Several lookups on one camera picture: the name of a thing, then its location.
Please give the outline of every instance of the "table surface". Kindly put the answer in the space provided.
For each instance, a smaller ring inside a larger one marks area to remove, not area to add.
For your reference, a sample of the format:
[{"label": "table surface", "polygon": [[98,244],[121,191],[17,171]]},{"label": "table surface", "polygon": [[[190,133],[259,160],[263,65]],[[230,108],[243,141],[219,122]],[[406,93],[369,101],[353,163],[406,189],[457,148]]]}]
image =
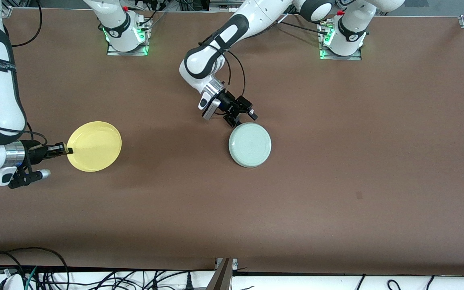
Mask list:
[{"label": "table surface", "polygon": [[[289,26],[234,46],[273,141],[265,164],[246,169],[228,154],[232,130],[201,117],[178,74],[228,17],[168,13],[149,56],[108,57],[91,11],[44,9],[39,37],[14,49],[28,121],[51,143],[105,121],[123,149],[100,172],[62,157],[35,167],[51,170],[47,180],[0,188],[0,249],[48,247],[71,266],[190,269],[237,257],[250,271],[464,275],[457,19],[375,18],[363,61],[320,60],[315,35]],[[15,9],[5,23],[13,43],[25,41],[37,11]]]}]

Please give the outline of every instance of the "metal mounting plate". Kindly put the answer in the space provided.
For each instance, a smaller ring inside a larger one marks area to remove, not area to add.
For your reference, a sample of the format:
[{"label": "metal mounting plate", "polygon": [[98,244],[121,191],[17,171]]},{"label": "metal mounting plate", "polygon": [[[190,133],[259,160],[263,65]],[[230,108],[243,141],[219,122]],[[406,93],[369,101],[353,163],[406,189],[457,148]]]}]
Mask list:
[{"label": "metal mounting plate", "polygon": [[[214,264],[214,269],[217,269],[218,266],[221,264],[221,261],[223,261],[223,258],[216,258],[216,263]],[[237,259],[234,258],[232,259],[234,262],[234,266],[232,267],[232,270],[237,270]]]}]

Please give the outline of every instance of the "floor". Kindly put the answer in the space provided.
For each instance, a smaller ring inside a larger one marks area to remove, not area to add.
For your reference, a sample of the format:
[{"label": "floor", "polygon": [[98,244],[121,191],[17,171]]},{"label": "floor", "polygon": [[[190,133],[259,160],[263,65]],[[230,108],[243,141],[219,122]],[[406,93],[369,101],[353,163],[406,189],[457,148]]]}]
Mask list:
[{"label": "floor", "polygon": [[[81,0],[42,0],[44,7],[88,8]],[[459,16],[464,13],[464,0],[406,0],[389,15],[395,16]]]}]

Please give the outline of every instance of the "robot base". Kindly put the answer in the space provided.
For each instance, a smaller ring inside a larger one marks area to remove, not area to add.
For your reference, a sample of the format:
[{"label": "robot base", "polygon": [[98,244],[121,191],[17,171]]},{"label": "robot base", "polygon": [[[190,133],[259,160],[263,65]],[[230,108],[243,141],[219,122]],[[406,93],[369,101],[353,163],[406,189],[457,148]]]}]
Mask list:
[{"label": "robot base", "polygon": [[358,48],[353,55],[341,56],[333,53],[326,42],[329,42],[334,35],[334,23],[332,19],[320,22],[317,25],[318,31],[325,31],[327,35],[318,35],[318,43],[320,44],[320,59],[335,59],[335,60],[361,60],[361,48]]},{"label": "robot base", "polygon": [[137,31],[139,37],[144,38],[144,42],[139,44],[135,49],[129,52],[120,52],[113,48],[110,44],[108,44],[107,48],[107,55],[110,56],[146,56],[148,55],[149,51],[149,39],[151,38],[151,26],[153,24],[153,20],[149,19],[145,22],[141,28],[142,31]]}]

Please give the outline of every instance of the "cable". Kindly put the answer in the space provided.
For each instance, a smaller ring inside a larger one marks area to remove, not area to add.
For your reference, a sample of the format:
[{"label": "cable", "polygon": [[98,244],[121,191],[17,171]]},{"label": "cable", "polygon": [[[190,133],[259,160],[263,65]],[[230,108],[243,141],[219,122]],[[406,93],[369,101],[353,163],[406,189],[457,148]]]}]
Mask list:
[{"label": "cable", "polygon": [[157,13],[157,11],[158,11],[158,10],[153,11],[153,13],[151,14],[151,16],[148,17],[148,18],[153,19],[153,16],[155,16],[155,13]]},{"label": "cable", "polygon": [[36,270],[37,270],[37,266],[35,266],[35,268],[33,268],[33,270],[30,273],[30,276],[28,276],[28,280],[26,280],[26,284],[24,285],[24,290],[28,290],[28,286],[30,285],[31,277],[33,276],[33,274],[35,274]]},{"label": "cable", "polygon": [[[156,282],[162,282],[164,281],[165,279],[168,279],[168,278],[171,278],[173,276],[176,276],[176,275],[180,275],[180,274],[185,274],[185,273],[189,273],[189,272],[199,272],[199,271],[211,271],[209,269],[200,269],[200,270],[187,270],[187,271],[180,271],[180,272],[177,272],[177,273],[173,273],[171,275],[167,275],[166,277],[162,277],[161,279],[158,279]],[[142,290],[147,290],[147,289],[150,289],[151,287],[149,287],[149,284],[152,283],[153,280],[149,281],[146,286],[144,286],[144,288],[142,288]]]},{"label": "cable", "polygon": [[431,278],[429,279],[429,282],[427,282],[427,287],[425,288],[425,290],[429,290],[429,286],[431,286],[431,283],[433,282],[434,280],[434,275],[431,276]]},{"label": "cable", "polygon": [[35,35],[28,41],[26,42],[23,42],[23,43],[20,43],[20,44],[13,44],[12,47],[13,48],[16,48],[18,46],[25,46],[26,44],[29,44],[30,42],[32,42],[33,40],[35,40],[35,38],[37,38],[37,36],[39,35],[40,33],[40,30],[42,28],[42,8],[40,6],[40,0],[35,0],[35,3],[37,3],[37,7],[39,8],[39,29],[37,29],[37,32],[35,33]]},{"label": "cable", "polygon": [[26,281],[25,281],[25,276],[24,276],[24,270],[23,270],[23,268],[21,266],[21,263],[19,263],[19,261],[13,255],[11,255],[10,253],[8,253],[6,251],[0,251],[0,255],[1,254],[7,255],[8,257],[10,257],[15,262],[15,264],[17,265],[17,272],[22,278],[23,287],[24,287],[26,285]]},{"label": "cable", "polygon": [[366,274],[363,274],[361,277],[361,280],[359,281],[359,284],[357,284],[356,290],[361,289],[361,284],[363,283],[363,280],[365,279],[365,277],[366,277]]},{"label": "cable", "polygon": [[309,28],[306,28],[306,27],[298,26],[298,25],[291,24],[291,23],[287,23],[287,22],[283,22],[283,21],[281,21],[280,23],[286,24],[286,25],[289,25],[289,26],[293,26],[293,27],[296,27],[296,28],[300,28],[300,29],[303,29],[303,30],[305,30],[305,31],[312,31],[312,32],[314,32],[314,33],[318,33],[318,34],[322,34],[322,35],[327,35],[327,32],[325,32],[325,31],[315,31],[314,29],[309,29]]},{"label": "cable", "polygon": [[395,283],[395,285],[396,285],[396,287],[398,288],[398,290],[401,290],[400,285],[399,285],[395,280],[393,280],[393,279],[388,280],[388,283],[386,284],[386,285],[388,286],[388,289],[389,289],[389,290],[394,290],[394,289],[392,288],[392,285],[391,285],[392,282]]},{"label": "cable", "polygon": [[[425,287],[425,290],[429,290],[429,286],[431,286],[431,283],[433,282],[434,277],[435,277],[434,275],[431,276],[431,278],[429,279],[429,282],[427,282],[427,286]],[[394,290],[391,285],[392,282],[395,283],[398,290],[401,290],[398,282],[396,282],[393,279],[389,279],[388,282],[386,283],[386,285],[388,286],[388,290]]]},{"label": "cable", "polygon": [[230,85],[230,80],[232,79],[232,68],[230,68],[230,63],[228,62],[228,59],[225,56],[225,54],[222,53],[220,50],[218,50],[215,46],[212,46],[211,44],[199,42],[198,45],[199,46],[210,46],[211,48],[214,48],[219,54],[221,54],[221,56],[225,58],[225,61],[227,62],[227,66],[228,66],[228,85]]},{"label": "cable", "polygon": [[37,135],[37,136],[40,136],[42,139],[44,139],[44,143],[41,143],[40,147],[44,147],[48,144],[48,139],[46,138],[46,136],[44,136],[43,134],[40,134],[38,132],[32,132],[31,130],[30,131],[26,131],[26,130],[14,130],[14,129],[7,129],[7,128],[2,128],[0,127],[0,130],[2,131],[6,131],[6,132],[12,132],[12,133],[20,133],[20,134],[30,134],[30,135]]},{"label": "cable", "polygon": [[[28,121],[26,121],[26,126],[28,126],[28,130],[30,130],[30,132],[33,132],[33,130],[31,129],[30,123],[28,123]],[[31,138],[32,140],[35,140],[35,139],[33,138],[33,133],[30,134],[30,138]]]},{"label": "cable", "polygon": [[15,261],[15,263],[18,265],[19,269],[21,270],[21,277],[23,278],[23,285],[25,285],[26,281],[25,281],[25,276],[24,276],[24,271],[22,269],[22,266],[21,264],[19,263],[19,261],[17,261],[17,259],[12,256],[10,254],[10,252],[15,252],[15,251],[22,251],[22,250],[41,250],[41,251],[46,251],[46,252],[49,252],[49,253],[52,253],[53,255],[57,256],[57,258],[59,258],[59,260],[62,262],[63,266],[64,266],[64,269],[66,270],[66,275],[67,275],[67,287],[66,287],[66,290],[69,290],[69,271],[68,271],[68,266],[67,266],[67,263],[66,263],[66,260],[62,257],[62,255],[60,255],[58,252],[54,251],[54,250],[51,250],[51,249],[47,249],[47,248],[42,248],[40,246],[28,246],[26,248],[17,248],[17,249],[12,249],[12,250],[9,250],[9,251],[0,251],[0,255],[1,254],[4,254],[4,255],[7,255],[8,257],[11,257],[11,259],[13,259]]},{"label": "cable", "polygon": [[228,51],[228,53],[230,53],[237,60],[237,62],[239,62],[239,65],[241,66],[241,71],[243,72],[243,92],[241,93],[241,96],[243,96],[244,90],[247,86],[247,76],[244,73],[243,64],[241,63],[241,60],[239,60],[239,58],[234,53],[232,53],[231,51]]}]

